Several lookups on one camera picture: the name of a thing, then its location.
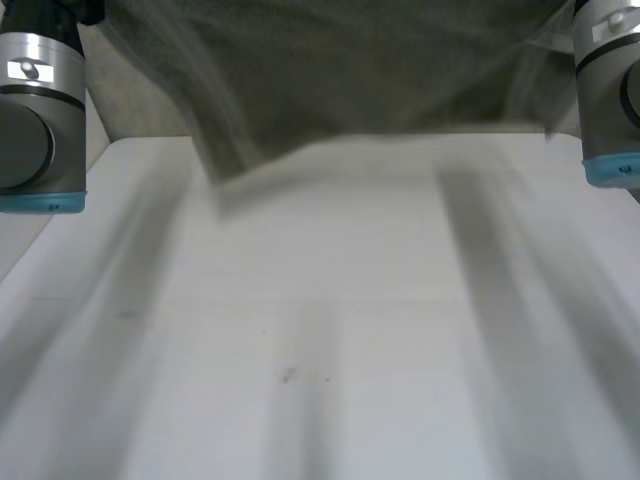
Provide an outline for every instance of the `gray cloth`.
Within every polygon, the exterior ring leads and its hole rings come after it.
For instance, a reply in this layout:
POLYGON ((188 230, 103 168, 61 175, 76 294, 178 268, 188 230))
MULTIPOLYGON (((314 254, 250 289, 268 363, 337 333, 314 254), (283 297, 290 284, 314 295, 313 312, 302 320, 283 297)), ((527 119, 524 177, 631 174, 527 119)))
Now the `gray cloth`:
POLYGON ((562 114, 565 0, 108 0, 107 37, 174 99, 222 179, 309 142, 562 114))

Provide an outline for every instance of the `silver cylindrical joint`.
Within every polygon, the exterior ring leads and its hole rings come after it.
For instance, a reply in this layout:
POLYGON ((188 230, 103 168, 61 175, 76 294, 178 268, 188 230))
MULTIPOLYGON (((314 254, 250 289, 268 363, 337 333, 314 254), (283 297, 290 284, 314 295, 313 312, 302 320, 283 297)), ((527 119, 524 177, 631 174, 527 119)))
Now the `silver cylindrical joint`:
POLYGON ((0 49, 0 93, 7 85, 46 88, 84 105, 85 59, 57 40, 33 33, 5 33, 0 49))

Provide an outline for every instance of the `white table surface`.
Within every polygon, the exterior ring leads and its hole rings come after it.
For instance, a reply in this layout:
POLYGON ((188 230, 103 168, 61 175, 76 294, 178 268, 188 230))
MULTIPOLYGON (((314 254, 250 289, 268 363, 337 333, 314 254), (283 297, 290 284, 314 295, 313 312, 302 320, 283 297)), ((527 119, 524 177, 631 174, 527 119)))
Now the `white table surface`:
POLYGON ((0 284, 0 479, 638 479, 640 206, 579 141, 362 138, 223 189, 113 144, 0 284))

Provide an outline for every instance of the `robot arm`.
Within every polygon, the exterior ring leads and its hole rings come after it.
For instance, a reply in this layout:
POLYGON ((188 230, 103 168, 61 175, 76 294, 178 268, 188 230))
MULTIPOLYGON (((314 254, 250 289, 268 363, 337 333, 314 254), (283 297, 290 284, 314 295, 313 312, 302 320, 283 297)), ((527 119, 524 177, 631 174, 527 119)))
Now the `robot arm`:
POLYGON ((77 23, 104 0, 10 0, 0 25, 0 211, 77 213, 86 195, 85 60, 77 23))
POLYGON ((577 0, 584 166, 597 187, 640 187, 640 0, 577 0))

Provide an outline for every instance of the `blue ring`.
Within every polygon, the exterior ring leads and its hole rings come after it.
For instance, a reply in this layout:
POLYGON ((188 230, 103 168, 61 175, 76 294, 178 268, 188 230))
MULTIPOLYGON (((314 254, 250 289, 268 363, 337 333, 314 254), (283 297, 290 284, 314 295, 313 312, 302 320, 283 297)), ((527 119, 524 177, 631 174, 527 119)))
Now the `blue ring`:
POLYGON ((0 195, 0 212, 57 215, 80 213, 87 192, 0 195))
POLYGON ((582 164, 594 187, 640 188, 640 152, 600 155, 582 164))

